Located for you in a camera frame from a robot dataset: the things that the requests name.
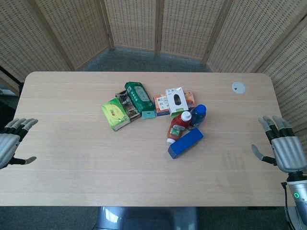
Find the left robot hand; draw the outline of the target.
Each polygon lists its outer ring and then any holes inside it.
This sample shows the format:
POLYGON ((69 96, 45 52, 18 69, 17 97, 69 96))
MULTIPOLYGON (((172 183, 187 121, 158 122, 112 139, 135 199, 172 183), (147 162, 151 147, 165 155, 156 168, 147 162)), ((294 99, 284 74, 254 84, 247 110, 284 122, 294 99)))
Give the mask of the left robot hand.
POLYGON ((33 118, 16 118, 0 131, 0 169, 8 165, 27 165, 36 160, 35 156, 28 159, 16 158, 15 152, 30 128, 37 122, 38 120, 33 118))

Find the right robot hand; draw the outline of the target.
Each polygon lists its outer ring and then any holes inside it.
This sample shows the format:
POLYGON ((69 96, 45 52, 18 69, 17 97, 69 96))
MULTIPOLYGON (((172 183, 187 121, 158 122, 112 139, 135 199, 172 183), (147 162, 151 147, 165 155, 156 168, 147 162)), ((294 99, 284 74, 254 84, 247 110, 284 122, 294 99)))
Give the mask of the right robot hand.
POLYGON ((264 156, 252 145, 254 155, 266 163, 278 166, 284 173, 294 173, 307 169, 307 156, 302 144, 294 135, 291 125, 281 117, 263 116, 258 119, 271 145, 274 157, 264 156))

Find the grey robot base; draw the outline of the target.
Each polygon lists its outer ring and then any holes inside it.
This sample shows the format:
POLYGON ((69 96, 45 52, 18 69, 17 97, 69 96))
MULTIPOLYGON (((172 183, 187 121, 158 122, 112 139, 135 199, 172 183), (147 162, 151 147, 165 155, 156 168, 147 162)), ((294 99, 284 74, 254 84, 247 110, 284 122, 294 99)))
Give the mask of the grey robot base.
POLYGON ((93 230, 200 230, 196 207, 99 207, 93 230))

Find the yellow-green box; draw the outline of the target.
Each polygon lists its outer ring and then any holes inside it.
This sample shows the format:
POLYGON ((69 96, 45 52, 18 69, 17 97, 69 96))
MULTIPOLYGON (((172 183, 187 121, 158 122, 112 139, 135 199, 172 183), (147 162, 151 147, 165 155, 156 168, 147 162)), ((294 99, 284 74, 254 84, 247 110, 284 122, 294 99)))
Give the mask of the yellow-green box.
POLYGON ((117 131, 130 123, 130 118, 118 98, 108 101, 101 107, 112 130, 117 131))

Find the black tripod stand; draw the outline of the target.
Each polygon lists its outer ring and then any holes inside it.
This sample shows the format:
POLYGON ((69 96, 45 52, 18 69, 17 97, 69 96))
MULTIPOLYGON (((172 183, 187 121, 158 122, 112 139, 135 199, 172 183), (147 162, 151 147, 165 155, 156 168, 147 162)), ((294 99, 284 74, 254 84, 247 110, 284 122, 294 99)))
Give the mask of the black tripod stand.
POLYGON ((19 95, 21 95, 22 89, 23 89, 23 86, 24 86, 24 82, 19 81, 17 78, 15 78, 12 74, 10 74, 1 65, 0 65, 0 71, 3 72, 8 78, 10 78, 12 81, 14 81, 18 85, 19 95))

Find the dark blue drink bottle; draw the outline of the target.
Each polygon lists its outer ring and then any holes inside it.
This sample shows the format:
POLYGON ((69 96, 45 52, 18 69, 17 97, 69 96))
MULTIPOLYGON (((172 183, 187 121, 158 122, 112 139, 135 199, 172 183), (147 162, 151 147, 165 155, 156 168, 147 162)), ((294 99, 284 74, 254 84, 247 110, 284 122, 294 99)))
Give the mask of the dark blue drink bottle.
POLYGON ((198 128, 202 124, 206 117, 207 108, 203 104, 197 105, 191 110, 191 120, 188 126, 188 130, 198 128))

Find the blue rectangular box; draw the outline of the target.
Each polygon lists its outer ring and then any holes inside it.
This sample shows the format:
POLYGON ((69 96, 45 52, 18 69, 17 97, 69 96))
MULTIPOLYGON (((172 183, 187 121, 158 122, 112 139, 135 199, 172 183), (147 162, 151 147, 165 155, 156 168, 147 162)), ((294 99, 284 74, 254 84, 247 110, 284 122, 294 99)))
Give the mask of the blue rectangular box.
POLYGON ((168 148, 168 153, 172 159, 176 159, 188 149, 195 146, 203 137, 204 135, 201 131, 195 128, 171 144, 168 148))

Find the red ketchup bottle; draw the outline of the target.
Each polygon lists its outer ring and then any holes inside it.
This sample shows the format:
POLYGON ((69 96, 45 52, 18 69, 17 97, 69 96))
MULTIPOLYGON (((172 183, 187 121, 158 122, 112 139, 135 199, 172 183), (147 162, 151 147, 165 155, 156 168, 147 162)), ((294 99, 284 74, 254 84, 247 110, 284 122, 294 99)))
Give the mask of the red ketchup bottle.
POLYGON ((188 128, 191 118, 191 113, 189 111, 184 111, 172 120, 167 132, 167 143, 173 144, 180 139, 182 132, 188 128))

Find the white computer mouse box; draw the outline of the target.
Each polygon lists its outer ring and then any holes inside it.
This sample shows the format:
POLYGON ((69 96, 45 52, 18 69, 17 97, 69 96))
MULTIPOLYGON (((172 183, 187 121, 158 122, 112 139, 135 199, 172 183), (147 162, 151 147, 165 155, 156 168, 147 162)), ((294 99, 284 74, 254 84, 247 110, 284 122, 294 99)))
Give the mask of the white computer mouse box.
POLYGON ((182 87, 167 89, 165 92, 171 116, 189 110, 182 87))

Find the brown snack packet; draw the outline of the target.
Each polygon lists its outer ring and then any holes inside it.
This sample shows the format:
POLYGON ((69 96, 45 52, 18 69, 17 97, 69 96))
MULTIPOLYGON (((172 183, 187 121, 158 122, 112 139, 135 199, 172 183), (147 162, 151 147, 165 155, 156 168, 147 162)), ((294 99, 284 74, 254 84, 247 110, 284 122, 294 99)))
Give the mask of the brown snack packet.
POLYGON ((115 96, 121 102, 121 105, 126 111, 131 122, 141 117, 141 114, 138 112, 137 108, 132 103, 126 90, 116 93, 115 96))

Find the orange product box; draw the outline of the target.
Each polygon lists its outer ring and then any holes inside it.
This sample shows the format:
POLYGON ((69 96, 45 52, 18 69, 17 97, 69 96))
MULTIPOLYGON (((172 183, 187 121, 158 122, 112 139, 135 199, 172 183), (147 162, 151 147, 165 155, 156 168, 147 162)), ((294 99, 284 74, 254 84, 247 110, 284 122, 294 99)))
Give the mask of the orange product box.
MULTIPOLYGON (((196 101, 192 91, 184 91, 185 99, 189 108, 189 111, 196 107, 196 101)), ((166 94, 157 94, 153 97, 156 116, 170 115, 169 104, 166 94)))

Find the green wet wipes pack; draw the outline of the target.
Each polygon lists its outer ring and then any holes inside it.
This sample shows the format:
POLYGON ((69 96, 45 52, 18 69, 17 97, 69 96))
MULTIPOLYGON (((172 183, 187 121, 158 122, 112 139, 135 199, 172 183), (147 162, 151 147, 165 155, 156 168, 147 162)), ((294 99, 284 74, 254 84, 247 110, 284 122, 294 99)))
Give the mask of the green wet wipes pack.
POLYGON ((155 105, 140 82, 129 81, 125 84, 125 89, 142 119, 156 118, 155 105))

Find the woven bamboo folding screen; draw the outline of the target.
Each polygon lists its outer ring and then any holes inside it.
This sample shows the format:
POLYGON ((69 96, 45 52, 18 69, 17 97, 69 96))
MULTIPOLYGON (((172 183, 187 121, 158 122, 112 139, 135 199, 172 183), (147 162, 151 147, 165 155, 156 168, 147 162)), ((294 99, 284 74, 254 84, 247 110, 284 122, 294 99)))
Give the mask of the woven bamboo folding screen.
POLYGON ((21 82, 117 46, 269 75, 307 150, 307 0, 0 0, 0 65, 21 82))

